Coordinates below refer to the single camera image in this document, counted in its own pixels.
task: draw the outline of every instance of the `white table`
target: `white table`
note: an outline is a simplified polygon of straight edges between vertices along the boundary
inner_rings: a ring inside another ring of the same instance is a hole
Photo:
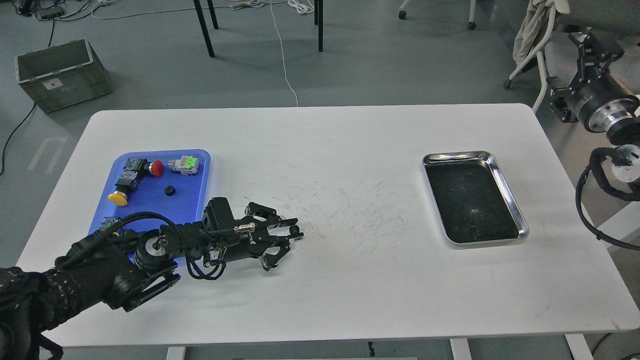
[[[640,314],[522,104],[102,111],[89,121],[18,265],[46,270],[86,235],[112,162],[205,149],[207,197],[298,217],[268,273],[229,263],[131,313],[99,304],[46,333],[63,346],[468,338],[635,329]],[[421,159],[493,153],[531,229],[506,245],[444,238]]]

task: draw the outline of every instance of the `metal tray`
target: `metal tray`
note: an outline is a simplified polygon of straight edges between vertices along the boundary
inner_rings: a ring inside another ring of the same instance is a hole
[[[486,151],[429,154],[422,159],[447,239],[458,245],[525,238],[529,227]]]

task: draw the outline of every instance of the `chair leg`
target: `chair leg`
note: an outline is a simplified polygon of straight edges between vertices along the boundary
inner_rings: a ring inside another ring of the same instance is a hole
[[[474,21],[474,17],[476,16],[476,0],[471,0],[471,5],[469,8],[469,30],[473,30],[476,28],[476,22]]]
[[[507,89],[511,88],[511,81],[517,75],[519,75],[519,73],[528,64],[528,62],[531,61],[531,59],[533,59],[534,56],[537,56],[537,53],[544,48],[545,44],[549,40],[549,37],[551,37],[551,32],[553,31],[553,27],[555,23],[556,23],[556,6],[552,5],[551,9],[549,9],[549,20],[547,22],[547,30],[545,31],[544,36],[542,36],[542,39],[538,42],[538,44],[536,44],[536,46],[529,52],[527,57],[525,57],[524,60],[522,60],[520,64],[516,66],[516,69],[511,73],[511,75],[509,75],[509,78],[507,79],[507,81],[504,82],[504,88],[507,88]]]
[[[204,20],[204,13],[202,13],[202,5],[200,4],[200,0],[193,0],[193,6],[196,8],[196,14],[198,14],[200,29],[202,29],[202,36],[204,37],[204,42],[207,45],[207,51],[209,52],[209,57],[213,58],[216,56],[216,54],[213,52],[213,46],[211,46],[211,38],[209,38],[209,29],[207,29],[207,23]]]
[[[316,8],[316,12],[318,15],[318,51],[322,52],[323,51],[323,12],[324,12],[324,0],[317,0],[317,5],[318,7]]]
[[[400,18],[400,20],[404,20],[406,18],[406,7],[407,5],[409,5],[410,2],[412,2],[413,0],[404,0],[404,2],[402,3],[402,5],[400,5],[400,12],[398,13],[398,17]]]
[[[531,109],[533,112],[537,112],[538,108],[542,104],[542,100],[545,98],[547,94],[547,64],[545,64],[545,56],[542,51],[538,51],[536,53],[536,58],[538,59],[538,69],[540,70],[540,94],[538,94],[538,98],[536,102],[533,104]]]
[[[213,22],[213,28],[219,29],[218,27],[218,18],[216,17],[216,9],[213,7],[213,0],[207,0],[207,4],[209,5],[209,14],[211,14],[211,21]]]

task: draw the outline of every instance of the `red button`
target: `red button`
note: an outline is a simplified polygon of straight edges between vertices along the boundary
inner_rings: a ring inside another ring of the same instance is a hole
[[[151,164],[151,174],[153,174],[155,177],[161,177],[163,173],[164,173],[164,165],[162,164],[162,161],[155,160]]]

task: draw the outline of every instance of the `plastic crate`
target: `plastic crate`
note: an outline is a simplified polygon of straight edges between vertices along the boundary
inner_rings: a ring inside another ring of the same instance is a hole
[[[106,70],[84,39],[17,56],[15,77],[46,113],[111,92]]]

